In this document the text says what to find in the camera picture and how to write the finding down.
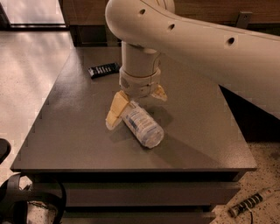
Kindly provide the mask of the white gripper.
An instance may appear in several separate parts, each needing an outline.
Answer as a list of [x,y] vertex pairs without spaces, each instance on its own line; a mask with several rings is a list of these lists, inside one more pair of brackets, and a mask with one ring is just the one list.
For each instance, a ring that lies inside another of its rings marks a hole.
[[121,90],[115,94],[106,117],[106,126],[109,130],[113,130],[122,120],[122,113],[129,105],[130,98],[143,98],[151,95],[163,102],[167,101],[165,90],[159,85],[160,74],[161,71],[157,68],[152,75],[135,77],[122,68],[120,69],[119,85]]

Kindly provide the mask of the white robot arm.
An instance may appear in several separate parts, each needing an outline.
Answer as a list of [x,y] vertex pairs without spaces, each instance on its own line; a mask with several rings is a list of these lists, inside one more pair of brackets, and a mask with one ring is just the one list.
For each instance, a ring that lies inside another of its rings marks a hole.
[[173,9],[172,0],[108,1],[108,28],[122,41],[121,90],[162,98],[156,65],[162,53],[280,118],[280,38],[180,17]]

